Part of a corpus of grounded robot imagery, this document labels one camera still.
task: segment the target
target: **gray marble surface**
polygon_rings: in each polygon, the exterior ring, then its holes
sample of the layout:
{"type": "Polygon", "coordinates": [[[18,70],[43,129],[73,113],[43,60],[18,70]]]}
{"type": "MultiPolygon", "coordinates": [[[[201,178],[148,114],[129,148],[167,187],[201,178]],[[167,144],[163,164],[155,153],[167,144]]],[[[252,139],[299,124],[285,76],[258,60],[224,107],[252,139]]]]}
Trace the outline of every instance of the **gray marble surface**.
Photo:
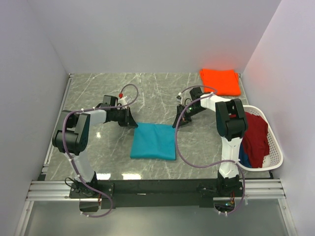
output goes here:
{"type": "MultiPolygon", "coordinates": [[[[136,122],[172,125],[176,116],[176,96],[182,89],[201,85],[198,73],[101,73],[74,74],[64,104],[66,110],[91,108],[102,101],[105,94],[118,96],[128,83],[139,88],[139,97],[131,105],[136,122]]],[[[244,105],[248,104],[240,80],[244,105]]],[[[134,97],[133,87],[124,95],[134,97]]],[[[89,160],[98,179],[174,179],[216,178],[219,166],[197,169],[176,161],[130,159],[134,130],[120,127],[116,122],[100,124],[90,129],[87,147],[89,160]]],[[[192,117],[192,123],[178,133],[179,148],[191,163],[205,165],[221,159],[221,138],[216,129],[215,113],[205,110],[192,117]]],[[[67,159],[56,148],[50,156],[46,180],[64,180],[73,175],[67,159]]],[[[247,178],[270,177],[268,172],[246,172],[247,178]]]]}

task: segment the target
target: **blue cloth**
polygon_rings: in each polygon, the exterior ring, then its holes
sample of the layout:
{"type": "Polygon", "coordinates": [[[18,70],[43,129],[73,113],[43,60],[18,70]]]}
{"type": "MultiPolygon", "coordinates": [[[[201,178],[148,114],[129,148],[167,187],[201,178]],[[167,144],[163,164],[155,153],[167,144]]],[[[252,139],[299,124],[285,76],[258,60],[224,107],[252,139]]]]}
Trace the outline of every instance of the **blue cloth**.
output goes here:
{"type": "Polygon", "coordinates": [[[138,123],[130,157],[174,161],[175,129],[167,124],[138,123]]]}
{"type": "Polygon", "coordinates": [[[244,147],[243,147],[243,144],[241,143],[241,146],[240,146],[240,154],[239,154],[239,158],[240,158],[240,163],[245,166],[245,167],[248,167],[248,168],[252,168],[251,164],[250,164],[250,160],[248,158],[248,155],[245,153],[244,151],[244,147]]]}

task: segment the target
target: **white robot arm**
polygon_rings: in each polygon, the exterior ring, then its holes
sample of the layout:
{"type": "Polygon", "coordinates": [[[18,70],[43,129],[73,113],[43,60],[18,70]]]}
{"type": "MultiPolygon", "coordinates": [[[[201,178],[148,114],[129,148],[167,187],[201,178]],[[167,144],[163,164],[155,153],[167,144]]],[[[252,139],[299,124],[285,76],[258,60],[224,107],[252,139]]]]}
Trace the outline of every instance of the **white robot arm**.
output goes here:
{"type": "MultiPolygon", "coordinates": [[[[193,103],[184,113],[179,122],[179,126],[191,122],[191,117],[205,109],[210,109],[216,113],[217,130],[222,139],[222,160],[238,161],[239,150],[245,131],[248,128],[243,104],[240,99],[227,99],[214,95],[213,93],[203,93],[200,87],[190,90],[191,99],[200,101],[193,103]]],[[[176,126],[178,118],[185,106],[177,106],[177,116],[173,127],[176,126]]],[[[238,179],[239,172],[237,166],[232,162],[223,162],[219,168],[219,179],[227,182],[230,179],[238,179]]]]}
{"type": "MultiPolygon", "coordinates": [[[[117,104],[125,105],[131,100],[129,96],[120,99],[105,95],[103,102],[98,104],[101,107],[114,107],[117,104]]],[[[62,141],[62,127],[64,118],[70,111],[62,111],[57,127],[52,139],[53,146],[57,147],[60,152],[63,152],[66,158],[70,160],[69,156],[65,153],[62,141]]],[[[86,147],[89,138],[89,129],[96,124],[102,124],[109,121],[117,121],[120,126],[137,127],[134,121],[130,108],[111,108],[109,110],[94,110],[90,112],[83,112],[73,114],[69,117],[67,122],[67,129],[65,133],[66,143],[68,150],[73,158],[73,162],[80,173],[80,176],[86,183],[91,183],[96,178],[96,174],[90,165],[86,147]]],[[[79,177],[75,177],[78,182],[81,182],[79,177]]]]}
{"type": "MultiPolygon", "coordinates": [[[[216,103],[217,102],[230,102],[231,99],[219,97],[212,95],[209,98],[200,100],[201,107],[210,109],[216,112],[216,103]]],[[[237,162],[239,157],[240,145],[243,137],[236,137],[228,140],[226,137],[221,137],[222,139],[222,160],[232,160],[237,162]]],[[[236,177],[239,172],[237,166],[232,162],[223,162],[220,165],[219,173],[223,178],[233,178],[236,177]]]]}

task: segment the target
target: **orange towel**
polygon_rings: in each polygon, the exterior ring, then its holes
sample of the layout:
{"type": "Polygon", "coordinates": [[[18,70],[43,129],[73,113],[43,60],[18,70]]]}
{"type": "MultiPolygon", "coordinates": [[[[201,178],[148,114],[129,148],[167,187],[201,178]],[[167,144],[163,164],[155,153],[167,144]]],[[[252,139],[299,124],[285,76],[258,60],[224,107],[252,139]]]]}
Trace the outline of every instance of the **orange towel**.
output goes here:
{"type": "MultiPolygon", "coordinates": [[[[203,85],[215,88],[219,96],[239,96],[241,95],[238,85],[238,74],[234,70],[208,70],[202,69],[200,77],[203,85]]],[[[209,88],[204,88],[205,92],[212,92],[209,88]]]]}

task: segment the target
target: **white plastic basket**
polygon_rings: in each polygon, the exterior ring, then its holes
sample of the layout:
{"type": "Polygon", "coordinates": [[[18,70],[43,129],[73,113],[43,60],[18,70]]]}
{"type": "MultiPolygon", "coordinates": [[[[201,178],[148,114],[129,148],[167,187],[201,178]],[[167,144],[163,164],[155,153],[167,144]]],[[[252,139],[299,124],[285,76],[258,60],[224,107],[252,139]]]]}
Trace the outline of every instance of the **white plastic basket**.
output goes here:
{"type": "MultiPolygon", "coordinates": [[[[261,116],[267,123],[267,119],[264,115],[264,113],[257,107],[250,106],[250,105],[244,105],[245,112],[248,112],[250,114],[261,116]]],[[[248,168],[243,166],[241,163],[238,162],[238,164],[247,171],[269,171],[273,170],[275,168],[278,168],[280,165],[282,165],[284,161],[284,156],[281,152],[281,149],[279,147],[279,144],[276,140],[276,137],[274,135],[274,132],[272,132],[272,129],[268,123],[268,144],[269,144],[269,155],[264,157],[262,168],[248,168]]]]}

